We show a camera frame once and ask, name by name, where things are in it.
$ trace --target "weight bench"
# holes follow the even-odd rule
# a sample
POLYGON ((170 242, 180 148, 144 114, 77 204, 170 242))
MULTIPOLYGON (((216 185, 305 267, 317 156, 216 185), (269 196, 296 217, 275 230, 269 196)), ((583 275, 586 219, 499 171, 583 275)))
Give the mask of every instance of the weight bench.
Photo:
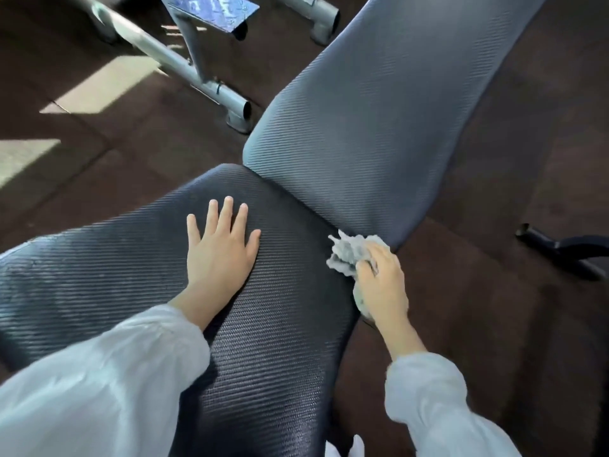
POLYGON ((369 0, 272 101, 244 148, 147 207, 0 256, 11 370, 95 336, 187 282, 185 217, 232 195, 258 259, 206 330, 173 454, 319 456, 353 282, 326 267, 341 228, 395 249, 438 192, 459 133, 544 0, 369 0))

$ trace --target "white sleeve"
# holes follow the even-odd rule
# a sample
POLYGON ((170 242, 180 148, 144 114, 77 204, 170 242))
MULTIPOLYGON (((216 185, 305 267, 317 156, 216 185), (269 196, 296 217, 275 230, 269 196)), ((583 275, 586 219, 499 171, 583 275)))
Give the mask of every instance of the white sleeve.
POLYGON ((519 456, 503 430, 469 410, 466 396, 461 372, 439 354, 403 356, 387 371, 385 410, 408 426, 418 457, 519 456))
POLYGON ((0 387, 3 457, 167 457, 180 393, 209 365, 199 327, 150 308, 0 387))

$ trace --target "chair backrest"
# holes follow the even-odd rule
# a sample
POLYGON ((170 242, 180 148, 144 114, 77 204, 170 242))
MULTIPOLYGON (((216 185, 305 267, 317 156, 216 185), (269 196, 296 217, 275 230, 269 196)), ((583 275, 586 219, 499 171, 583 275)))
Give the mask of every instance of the chair backrest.
POLYGON ((544 0, 369 0, 272 101, 244 164, 336 227, 403 242, 544 0))

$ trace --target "left hand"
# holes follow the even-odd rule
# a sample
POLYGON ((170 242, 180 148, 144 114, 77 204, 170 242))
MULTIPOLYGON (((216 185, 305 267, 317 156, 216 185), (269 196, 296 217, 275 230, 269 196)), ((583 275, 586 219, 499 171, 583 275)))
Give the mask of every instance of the left hand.
POLYGON ((203 237, 195 216, 187 216, 188 286, 171 304, 202 330, 246 282, 258 254, 260 229, 245 243, 247 205, 239 207, 232 228, 231 220, 232 197, 224 199, 220 215, 218 202, 209 202, 203 237))

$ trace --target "brown floor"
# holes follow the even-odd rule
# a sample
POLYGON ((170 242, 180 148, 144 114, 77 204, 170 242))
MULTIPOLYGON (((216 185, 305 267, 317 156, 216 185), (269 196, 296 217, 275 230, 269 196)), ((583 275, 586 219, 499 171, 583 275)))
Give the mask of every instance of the brown floor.
MULTIPOLYGON (((284 6, 237 43, 206 33, 210 62, 259 110, 321 51, 284 6)), ((365 0, 329 0, 345 25, 365 0)), ((58 0, 0 0, 0 140, 59 139, 0 189, 0 251, 35 235, 150 202, 221 162, 245 137, 220 109, 161 74, 96 114, 39 111, 129 47, 100 43, 58 0)), ((167 42, 157 3, 134 16, 167 42)), ((518 224, 552 236, 609 234, 609 2, 549 0, 483 96, 443 189, 399 252, 412 320, 454 360, 471 406, 525 456, 590 454, 609 361, 609 287, 554 269, 518 244, 518 224)), ((337 429, 369 456, 412 454, 386 418, 389 356, 360 323, 334 395, 337 429)))

